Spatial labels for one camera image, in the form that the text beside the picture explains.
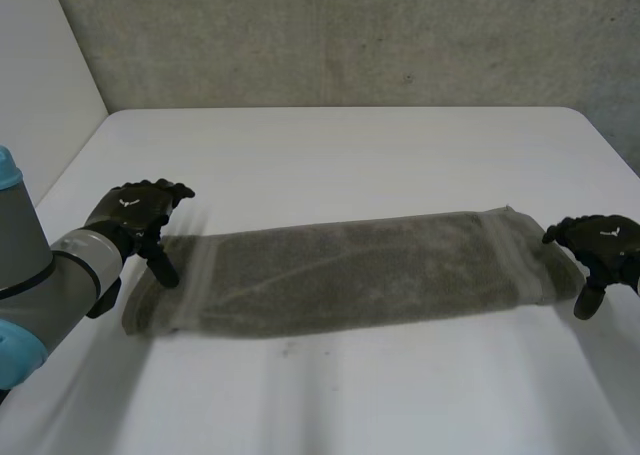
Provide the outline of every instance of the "white table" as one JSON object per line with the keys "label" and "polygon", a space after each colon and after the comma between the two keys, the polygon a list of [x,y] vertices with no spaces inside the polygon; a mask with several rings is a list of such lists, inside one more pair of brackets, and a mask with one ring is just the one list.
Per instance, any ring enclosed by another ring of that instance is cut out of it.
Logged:
{"label": "white table", "polygon": [[[53,240],[112,186],[197,198],[213,234],[506,204],[640,220],[640,180],[561,108],[201,109],[109,117],[38,207]],[[640,301],[572,303],[270,341],[127,338],[84,320],[0,408],[12,454],[602,454],[640,450]]]}

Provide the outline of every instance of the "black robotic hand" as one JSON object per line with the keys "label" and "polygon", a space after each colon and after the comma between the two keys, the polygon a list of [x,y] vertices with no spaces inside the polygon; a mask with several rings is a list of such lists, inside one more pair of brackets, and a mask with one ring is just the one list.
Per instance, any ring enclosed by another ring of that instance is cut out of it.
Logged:
{"label": "black robotic hand", "polygon": [[640,277],[640,225],[620,215],[565,218],[552,225],[542,242],[558,242],[589,269],[589,276],[574,315],[591,318],[604,300],[605,288],[623,283],[638,290]]}
{"label": "black robotic hand", "polygon": [[118,247],[122,260],[133,254],[147,260],[147,266],[165,287],[180,282],[160,244],[160,230],[181,200],[195,193],[181,183],[160,179],[143,180],[111,189],[87,219],[85,228],[101,233]]}

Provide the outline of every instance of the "gray towel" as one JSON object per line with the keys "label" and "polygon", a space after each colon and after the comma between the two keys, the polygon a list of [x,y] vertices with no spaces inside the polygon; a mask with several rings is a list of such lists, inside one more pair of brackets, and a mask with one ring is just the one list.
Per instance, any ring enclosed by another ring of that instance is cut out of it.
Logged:
{"label": "gray towel", "polygon": [[182,281],[145,273],[128,334],[280,337],[549,304],[584,278],[529,216],[501,208],[166,237]]}

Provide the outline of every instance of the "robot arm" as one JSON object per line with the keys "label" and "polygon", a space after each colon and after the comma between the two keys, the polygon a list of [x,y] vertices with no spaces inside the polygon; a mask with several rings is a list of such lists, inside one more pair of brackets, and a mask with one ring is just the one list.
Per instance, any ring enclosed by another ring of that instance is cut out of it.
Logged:
{"label": "robot arm", "polygon": [[22,173],[0,147],[0,390],[26,380],[84,316],[114,306],[129,256],[145,258],[163,285],[178,284],[160,229],[193,196],[166,180],[116,187],[84,227],[50,247]]}

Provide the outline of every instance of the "gray wall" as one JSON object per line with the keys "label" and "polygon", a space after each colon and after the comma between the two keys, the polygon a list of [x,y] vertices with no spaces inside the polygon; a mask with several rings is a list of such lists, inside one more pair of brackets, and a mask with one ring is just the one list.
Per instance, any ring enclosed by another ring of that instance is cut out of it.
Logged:
{"label": "gray wall", "polygon": [[110,111],[562,105],[640,172],[640,0],[60,1]]}

